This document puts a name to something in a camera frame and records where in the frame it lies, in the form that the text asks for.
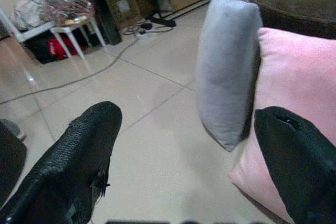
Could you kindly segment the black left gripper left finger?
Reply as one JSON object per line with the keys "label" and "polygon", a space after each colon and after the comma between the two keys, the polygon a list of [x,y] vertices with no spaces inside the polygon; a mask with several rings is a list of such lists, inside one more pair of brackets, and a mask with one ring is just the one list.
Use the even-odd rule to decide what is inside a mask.
{"label": "black left gripper left finger", "polygon": [[121,109],[97,103],[74,119],[1,209],[1,223],[88,223],[108,187]]}

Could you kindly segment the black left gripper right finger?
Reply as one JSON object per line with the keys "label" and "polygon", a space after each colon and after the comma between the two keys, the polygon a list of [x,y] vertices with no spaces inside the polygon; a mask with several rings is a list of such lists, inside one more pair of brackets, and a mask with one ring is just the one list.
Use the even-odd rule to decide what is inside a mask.
{"label": "black left gripper right finger", "polygon": [[256,138],[295,223],[335,223],[335,146],[310,121],[279,106],[257,109]]}

